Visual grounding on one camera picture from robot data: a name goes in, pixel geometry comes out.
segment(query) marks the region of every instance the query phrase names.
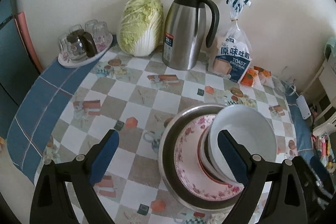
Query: pink floral plate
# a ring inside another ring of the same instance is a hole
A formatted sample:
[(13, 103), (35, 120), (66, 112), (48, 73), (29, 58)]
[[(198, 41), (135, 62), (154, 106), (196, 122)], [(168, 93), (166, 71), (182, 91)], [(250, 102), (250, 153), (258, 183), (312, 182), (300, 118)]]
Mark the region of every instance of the pink floral plate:
[(175, 144), (174, 163), (179, 179), (190, 193), (208, 201), (223, 201), (238, 195), (243, 187), (209, 178), (197, 154), (199, 139), (215, 117), (216, 114), (198, 117), (183, 128)]

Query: floor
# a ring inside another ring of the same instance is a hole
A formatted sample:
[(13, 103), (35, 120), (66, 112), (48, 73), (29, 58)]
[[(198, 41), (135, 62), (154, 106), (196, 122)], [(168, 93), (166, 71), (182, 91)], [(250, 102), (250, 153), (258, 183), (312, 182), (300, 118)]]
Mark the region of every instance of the floor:
[(29, 224), (35, 187), (9, 157), (7, 146), (0, 152), (0, 192), (22, 224)]

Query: metal dish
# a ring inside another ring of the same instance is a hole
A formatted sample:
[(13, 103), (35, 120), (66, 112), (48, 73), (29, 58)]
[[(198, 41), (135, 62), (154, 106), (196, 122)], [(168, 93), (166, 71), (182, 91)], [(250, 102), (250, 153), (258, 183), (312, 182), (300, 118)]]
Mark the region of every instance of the metal dish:
[(160, 141), (158, 162), (164, 184), (182, 205), (201, 213), (229, 211), (239, 199), (240, 194), (224, 201), (207, 201), (190, 193), (183, 186), (176, 173), (174, 147), (179, 133), (190, 121), (202, 115), (217, 114), (223, 108), (224, 106), (219, 104), (204, 104), (182, 111), (168, 124)]

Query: plastic bag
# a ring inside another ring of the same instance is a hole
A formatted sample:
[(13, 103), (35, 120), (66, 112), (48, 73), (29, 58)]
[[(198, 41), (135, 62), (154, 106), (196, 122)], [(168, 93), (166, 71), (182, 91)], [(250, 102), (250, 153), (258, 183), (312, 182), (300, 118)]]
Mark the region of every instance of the plastic bag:
[(273, 80), (272, 80), (271, 72), (268, 71), (268, 70), (265, 70), (263, 68), (256, 67), (256, 66), (254, 66), (254, 69), (258, 71), (260, 83), (262, 85), (266, 85), (266, 86), (269, 86), (270, 88), (274, 89), (274, 83), (273, 83)]
[(258, 77), (258, 71), (252, 68), (249, 68), (247, 72), (245, 73), (244, 77), (241, 80), (241, 84), (247, 85), (247, 86), (254, 86), (255, 78)]
[(226, 0), (230, 6), (231, 27), (223, 37), (216, 36), (212, 47), (208, 70), (211, 73), (240, 83), (249, 68), (251, 44), (245, 32), (238, 27), (238, 16), (245, 5), (250, 6), (249, 0)]

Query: glass cup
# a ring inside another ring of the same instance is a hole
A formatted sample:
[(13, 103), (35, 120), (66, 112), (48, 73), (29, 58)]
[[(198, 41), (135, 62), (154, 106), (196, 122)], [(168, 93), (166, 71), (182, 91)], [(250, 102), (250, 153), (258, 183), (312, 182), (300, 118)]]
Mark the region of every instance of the glass cup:
[(76, 24), (69, 29), (69, 33), (72, 33), (72, 32), (77, 31), (77, 30), (82, 30), (82, 29), (83, 28), (82, 28), (81, 24)]
[(98, 23), (98, 20), (91, 19), (87, 22), (85, 22), (85, 31), (93, 35), (93, 26)]
[(281, 71), (279, 77), (273, 78), (276, 91), (280, 91), (280, 94), (285, 96), (292, 96), (296, 93), (295, 79), (291, 76), (291, 69), (286, 66)]
[(93, 26), (93, 40), (96, 43), (97, 51), (102, 52), (106, 49), (108, 43), (110, 42), (110, 34), (107, 29), (107, 24), (104, 21), (97, 22)]
[(107, 24), (104, 21), (97, 22), (93, 26), (93, 39), (96, 44), (105, 44), (109, 35), (109, 30), (107, 29)]
[(68, 35), (68, 33), (64, 33), (64, 34), (60, 35), (57, 39), (59, 51), (60, 51), (64, 60), (69, 57), (67, 35)]
[(79, 36), (84, 33), (85, 31), (80, 29), (67, 36), (69, 57), (73, 62), (80, 62), (83, 61), (84, 58), (87, 58), (84, 46), (79, 39)]

